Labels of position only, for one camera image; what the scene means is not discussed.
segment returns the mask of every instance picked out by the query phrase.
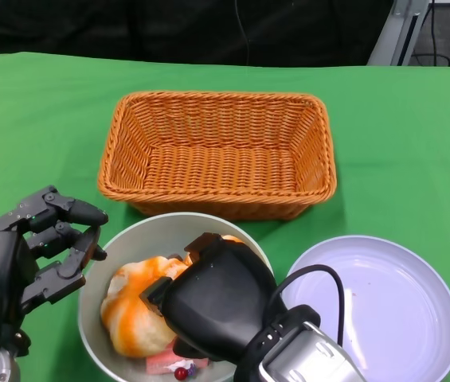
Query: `gray bowl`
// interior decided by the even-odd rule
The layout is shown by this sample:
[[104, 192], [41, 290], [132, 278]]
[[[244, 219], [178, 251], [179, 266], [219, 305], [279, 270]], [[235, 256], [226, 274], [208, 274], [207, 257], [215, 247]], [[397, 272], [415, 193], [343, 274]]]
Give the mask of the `gray bowl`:
[[[204, 232], [233, 235], [247, 244], [271, 268], [267, 256], [246, 232], [220, 218], [192, 212], [177, 212], [155, 216], [126, 228], [104, 249], [108, 258], [95, 262], [86, 275], [87, 283], [80, 292], [78, 326], [81, 339], [96, 364], [119, 382], [174, 382], [171, 374], [151, 376], [145, 373], [143, 360], [120, 356], [112, 346], [107, 330], [100, 320], [100, 304], [116, 271], [126, 263], [153, 256], [178, 253]], [[235, 366], [215, 362], [199, 370], [197, 382], [230, 380]]]

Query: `red berry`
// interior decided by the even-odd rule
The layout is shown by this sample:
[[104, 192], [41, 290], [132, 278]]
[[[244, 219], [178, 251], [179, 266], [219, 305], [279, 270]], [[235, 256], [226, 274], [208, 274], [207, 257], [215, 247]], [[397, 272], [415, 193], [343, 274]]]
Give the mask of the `red berry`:
[[175, 370], [175, 378], [177, 380], [184, 380], [187, 378], [187, 369], [186, 368], [177, 368]]

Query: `plate rim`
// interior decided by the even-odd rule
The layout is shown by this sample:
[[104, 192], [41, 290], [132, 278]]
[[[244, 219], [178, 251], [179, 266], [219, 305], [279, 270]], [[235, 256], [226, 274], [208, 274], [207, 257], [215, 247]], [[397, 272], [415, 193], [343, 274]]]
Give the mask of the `plate rim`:
[[[331, 237], [330, 239], [318, 242], [317, 244], [309, 247], [306, 251], [304, 251], [297, 258], [297, 260], [292, 264], [292, 266], [288, 270], [287, 276], [291, 275], [295, 271], [295, 269], [297, 268], [298, 264], [302, 261], [303, 257], [308, 256], [309, 253], [311, 251], [314, 251], [316, 248], [318, 248], [318, 247], [320, 247], [320, 246], [322, 246], [324, 244], [330, 243], [331, 241], [340, 241], [340, 240], [349, 240], [349, 239], [367, 239], [367, 240], [380, 241], [380, 242], [385, 243], [385, 244], [393, 245], [394, 247], [400, 248], [401, 250], [409, 253], [414, 258], [416, 258], [417, 260], [421, 261], [433, 273], [433, 275], [436, 276], [436, 278], [440, 281], [440, 283], [443, 285], [444, 289], [448, 293], [448, 297], [450, 298], [450, 289], [448, 287], [448, 284], [444, 281], [442, 276], [440, 276], [439, 273], [425, 259], [421, 258], [416, 253], [414, 253], [410, 249], [408, 249], [408, 248], [406, 248], [406, 247], [404, 247], [404, 246], [402, 246], [400, 244], [397, 244], [397, 243], [394, 243], [393, 241], [390, 241], [390, 240], [387, 240], [387, 239], [382, 239], [381, 237], [376, 237], [376, 236], [344, 235], [344, 236]], [[449, 373], [450, 373], [450, 363], [449, 363], [448, 367], [444, 370], [443, 374], [439, 377], [439, 379], [436, 382], [441, 382]]]

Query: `basket rim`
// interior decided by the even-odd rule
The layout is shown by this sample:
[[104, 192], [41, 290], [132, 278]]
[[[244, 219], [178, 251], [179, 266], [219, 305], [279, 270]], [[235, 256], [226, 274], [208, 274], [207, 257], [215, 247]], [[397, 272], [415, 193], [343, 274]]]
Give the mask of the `basket rim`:
[[[114, 152], [112, 147], [115, 147], [115, 139], [118, 139], [118, 131], [121, 128], [119, 123], [125, 112], [127, 103], [135, 99], [150, 98], [150, 97], [166, 97], [177, 98], [178, 96], [187, 97], [191, 95], [195, 98], [254, 98], [254, 99], [301, 99], [316, 103], [319, 109], [319, 117], [323, 119], [325, 126], [324, 139], [327, 140], [327, 146], [324, 151], [324, 185], [319, 189], [311, 191], [282, 191], [282, 190], [247, 190], [247, 189], [132, 189], [119, 187], [111, 182], [112, 174], [112, 159]], [[123, 113], [119, 115], [117, 111], [123, 108]], [[269, 204], [314, 204], [327, 200], [332, 196], [336, 190], [337, 179], [334, 158], [334, 145], [331, 139], [331, 129], [329, 127], [329, 116], [323, 101], [314, 95], [307, 93], [286, 93], [286, 92], [216, 92], [216, 91], [141, 91], [132, 92], [125, 95], [117, 103], [112, 120], [112, 126], [108, 133], [108, 137], [104, 147], [104, 153], [101, 158], [98, 188], [100, 192], [116, 201], [127, 201], [133, 203], [144, 202], [212, 202], [212, 203], [269, 203]]]

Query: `black backdrop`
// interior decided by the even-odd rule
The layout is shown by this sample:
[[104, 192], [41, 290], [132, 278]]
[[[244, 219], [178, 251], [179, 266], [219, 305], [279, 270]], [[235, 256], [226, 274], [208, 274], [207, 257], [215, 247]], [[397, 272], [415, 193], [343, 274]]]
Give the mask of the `black backdrop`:
[[[392, 0], [237, 0], [253, 66], [363, 65]], [[234, 0], [0, 0], [0, 53], [245, 64]]]

